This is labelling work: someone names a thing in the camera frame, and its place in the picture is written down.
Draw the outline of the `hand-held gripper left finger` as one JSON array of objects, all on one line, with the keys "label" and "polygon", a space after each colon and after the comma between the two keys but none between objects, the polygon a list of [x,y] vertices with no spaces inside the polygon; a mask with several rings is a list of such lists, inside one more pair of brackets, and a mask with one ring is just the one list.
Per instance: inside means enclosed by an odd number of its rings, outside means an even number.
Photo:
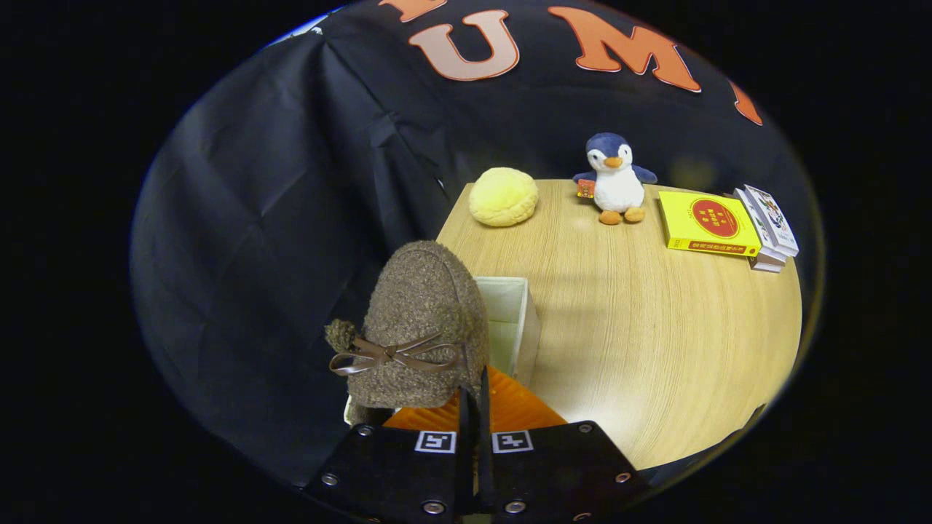
[{"label": "hand-held gripper left finger", "polygon": [[456,431],[354,425],[302,493],[357,523],[462,523],[479,508],[479,413],[475,398],[459,393]]}]

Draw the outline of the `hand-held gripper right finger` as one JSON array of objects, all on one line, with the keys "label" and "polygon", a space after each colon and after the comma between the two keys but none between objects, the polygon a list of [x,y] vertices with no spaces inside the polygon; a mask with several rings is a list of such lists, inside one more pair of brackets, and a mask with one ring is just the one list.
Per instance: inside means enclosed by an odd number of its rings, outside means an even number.
[{"label": "hand-held gripper right finger", "polygon": [[649,482],[595,421],[494,432],[482,375],[477,512],[492,523],[606,523],[644,500]]}]

